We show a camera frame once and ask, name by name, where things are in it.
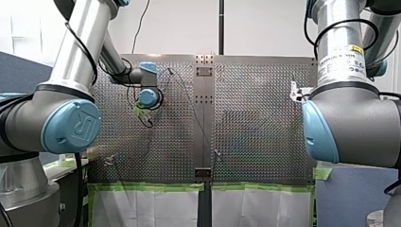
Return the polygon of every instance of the white wall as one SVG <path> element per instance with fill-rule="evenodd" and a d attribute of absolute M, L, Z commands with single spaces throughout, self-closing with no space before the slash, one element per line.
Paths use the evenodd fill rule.
<path fill-rule="evenodd" d="M 133 0 L 110 22 L 121 54 L 131 53 L 146 2 Z M 313 47 L 303 32 L 304 15 L 305 0 L 226 0 L 225 54 L 312 57 Z M 308 30 L 314 39 L 316 25 L 310 20 Z M 0 0 L 0 51 L 52 65 L 64 32 L 52 0 L 20 0 L 18 5 Z M 150 0 L 135 53 L 218 53 L 218 0 Z M 401 70 L 397 60 L 392 55 L 388 73 L 376 80 L 380 90 L 401 91 L 401 79 L 394 76 Z"/>

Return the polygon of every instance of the metal pegboard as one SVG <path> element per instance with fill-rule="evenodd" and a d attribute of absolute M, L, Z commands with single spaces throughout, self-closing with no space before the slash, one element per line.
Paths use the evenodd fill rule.
<path fill-rule="evenodd" d="M 165 101 L 153 114 L 154 127 L 147 129 L 127 100 L 128 96 L 134 102 L 133 89 L 127 95 L 126 87 L 111 84 L 99 70 L 95 99 L 102 114 L 102 128 L 92 149 L 95 159 L 91 162 L 90 182 L 194 182 L 194 114 L 189 98 L 193 95 L 195 57 L 124 57 L 133 66 L 140 61 L 158 64 L 159 88 Z M 172 69 L 172 76 L 167 67 Z"/>
<path fill-rule="evenodd" d="M 212 166 L 215 182 L 313 184 L 302 107 L 290 82 L 313 86 L 307 58 L 216 56 Z"/>

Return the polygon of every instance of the black pole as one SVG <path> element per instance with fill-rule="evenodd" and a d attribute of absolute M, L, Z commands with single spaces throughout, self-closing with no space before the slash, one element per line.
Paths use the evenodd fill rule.
<path fill-rule="evenodd" d="M 224 0 L 220 1 L 218 13 L 218 54 L 224 55 Z"/>

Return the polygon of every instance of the warning label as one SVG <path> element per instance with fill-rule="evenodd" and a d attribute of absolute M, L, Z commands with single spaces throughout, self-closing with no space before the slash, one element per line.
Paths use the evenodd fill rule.
<path fill-rule="evenodd" d="M 356 45 L 348 45 L 336 50 L 338 51 L 319 62 L 321 77 L 366 76 L 363 49 Z"/>

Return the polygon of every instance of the metal bracket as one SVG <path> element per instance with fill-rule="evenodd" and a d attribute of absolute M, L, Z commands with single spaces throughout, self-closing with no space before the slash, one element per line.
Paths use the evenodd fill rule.
<path fill-rule="evenodd" d="M 212 77 L 212 67 L 197 67 L 197 77 Z"/>
<path fill-rule="evenodd" d="M 298 88 L 297 82 L 292 81 L 291 82 L 291 93 L 289 94 L 289 97 L 294 102 L 305 102 L 305 101 L 307 101 L 307 99 L 305 97 L 309 96 L 310 92 L 312 90 L 313 90 L 312 87 Z"/>
<path fill-rule="evenodd" d="M 195 168 L 196 178 L 210 178 L 212 176 L 212 169 L 210 167 Z"/>

